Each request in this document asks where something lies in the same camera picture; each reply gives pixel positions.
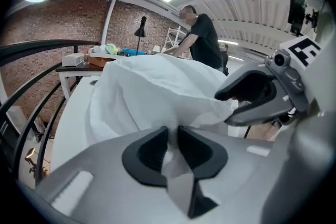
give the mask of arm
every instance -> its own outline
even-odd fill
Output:
[[[178,45],[173,46],[173,47],[169,48],[168,50],[165,50],[163,53],[164,54],[172,54],[177,48],[178,48]]]
[[[196,42],[197,38],[198,38],[198,35],[195,35],[195,34],[190,34],[189,36],[187,36],[187,38],[184,39],[182,43],[179,45],[179,47],[173,52],[172,56],[175,56],[175,57],[180,56],[182,53],[188,50],[192,46],[193,43]]]

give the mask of plastic bottle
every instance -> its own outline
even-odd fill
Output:
[[[83,53],[83,65],[88,65],[90,63],[89,48],[84,47]]]

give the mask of white fabric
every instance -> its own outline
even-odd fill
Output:
[[[152,127],[222,123],[230,103],[214,99],[226,76],[197,61],[157,54],[107,64],[86,115],[89,144]]]

